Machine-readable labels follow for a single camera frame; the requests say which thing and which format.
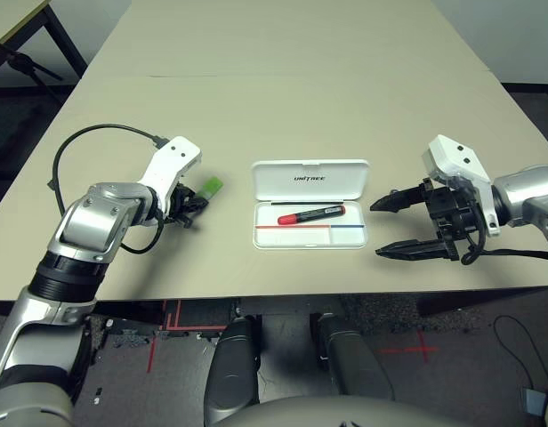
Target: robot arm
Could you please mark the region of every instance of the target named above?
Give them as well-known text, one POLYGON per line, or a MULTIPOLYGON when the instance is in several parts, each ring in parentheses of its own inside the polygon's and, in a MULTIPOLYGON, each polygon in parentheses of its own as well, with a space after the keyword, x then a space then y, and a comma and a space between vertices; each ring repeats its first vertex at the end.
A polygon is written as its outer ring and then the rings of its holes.
MULTIPOLYGON (((483 251, 485 236, 496 237, 502 225, 517 227, 533 224, 548 241, 548 165, 538 165, 518 173, 495 179, 493 185, 470 149, 439 135, 423 154, 430 178, 412 189, 392 191, 371 205, 372 211, 398 212, 424 202, 434 223, 437 238, 428 241, 405 240, 377 249, 377 254, 400 260, 448 258, 460 256, 456 240, 470 240, 470 233, 479 232, 479 242, 471 242, 475 255, 465 255, 464 264, 475 261, 480 254, 519 254, 521 251, 483 251), (433 188, 432 181, 446 187, 433 188)), ((548 259, 548 253, 536 251, 548 259)))
POLYGON ((134 225, 173 217, 179 179, 201 158, 183 137, 167 142, 139 183, 99 183, 64 213, 29 286, 0 334, 0 426, 72 425, 90 361, 87 317, 109 264, 134 225))

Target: red line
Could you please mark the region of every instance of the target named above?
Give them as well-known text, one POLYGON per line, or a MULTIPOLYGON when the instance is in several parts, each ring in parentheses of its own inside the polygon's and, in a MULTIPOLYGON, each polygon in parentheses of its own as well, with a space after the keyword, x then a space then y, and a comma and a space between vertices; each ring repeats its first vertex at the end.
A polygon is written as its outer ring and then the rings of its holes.
POLYGON ((170 326, 167 328, 168 331, 180 331, 180 332, 189 332, 189 331, 224 331, 227 327, 220 326, 170 326))
POLYGON ((438 351, 438 347, 406 347, 403 351, 405 353, 428 353, 429 351, 438 351))
POLYGON ((156 353, 156 339, 157 337, 154 336, 153 340, 151 340, 151 348, 149 349, 149 360, 148 360, 148 374, 151 372, 151 364, 153 363, 153 355, 156 353))
POLYGON ((428 352, 426 351, 426 345, 424 344, 423 331, 419 329, 416 333, 418 334, 418 340, 420 341, 420 346, 422 348, 424 363, 428 363, 428 352))
POLYGON ((181 311, 181 300, 177 300, 177 310, 175 311, 175 326, 179 326, 179 312, 181 311))
POLYGON ((405 347, 404 349, 379 349, 377 352, 381 354, 399 354, 399 353, 420 353, 438 351, 438 347, 405 347))
POLYGON ((256 225, 257 229, 329 229, 331 225, 256 225))

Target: white plastic case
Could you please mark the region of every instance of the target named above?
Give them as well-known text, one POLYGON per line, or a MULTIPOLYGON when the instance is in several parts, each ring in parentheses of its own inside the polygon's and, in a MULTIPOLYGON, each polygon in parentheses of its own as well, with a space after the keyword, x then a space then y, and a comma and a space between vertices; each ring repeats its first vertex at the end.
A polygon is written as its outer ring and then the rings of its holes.
POLYGON ((254 245, 259 249, 359 249, 367 226, 359 203, 369 163, 346 160, 273 160, 252 166, 254 245), (343 204, 334 218, 278 226, 278 217, 343 204))

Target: tabletop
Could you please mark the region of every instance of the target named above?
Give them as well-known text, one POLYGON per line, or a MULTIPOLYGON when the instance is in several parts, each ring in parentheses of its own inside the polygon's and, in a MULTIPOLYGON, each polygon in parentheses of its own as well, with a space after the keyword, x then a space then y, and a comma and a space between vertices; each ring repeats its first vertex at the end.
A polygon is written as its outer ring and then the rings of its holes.
POLYGON ((51 0, 0 0, 0 42, 6 43, 51 0))
MULTIPOLYGON (((474 148, 492 178, 548 163, 543 135, 428 0, 133 3, 0 205, 0 299, 30 281, 60 219, 46 187, 56 149, 98 123, 183 135, 203 152, 183 182, 224 182, 192 229, 167 226, 144 255, 120 251, 99 299, 548 285, 548 262, 534 259, 484 257, 464 267, 375 254, 393 241, 433 238, 421 205, 396 214, 368 207, 421 181, 421 155, 437 134, 474 148), (253 246, 252 163, 301 158, 370 163, 358 200, 366 247, 253 246)), ((61 160, 66 202, 95 182, 139 180, 153 151, 118 130, 83 135, 61 160)), ((125 242, 141 247, 153 232, 136 227, 125 242)), ((547 250, 531 226, 503 228, 487 243, 498 247, 547 250)))

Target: blue line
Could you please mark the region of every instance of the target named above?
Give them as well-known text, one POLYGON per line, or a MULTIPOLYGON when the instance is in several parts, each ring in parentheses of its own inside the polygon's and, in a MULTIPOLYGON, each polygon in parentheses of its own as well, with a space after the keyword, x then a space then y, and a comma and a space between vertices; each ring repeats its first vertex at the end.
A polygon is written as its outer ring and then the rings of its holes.
POLYGON ((364 225, 330 225, 329 226, 332 229, 363 229, 365 228, 364 225))

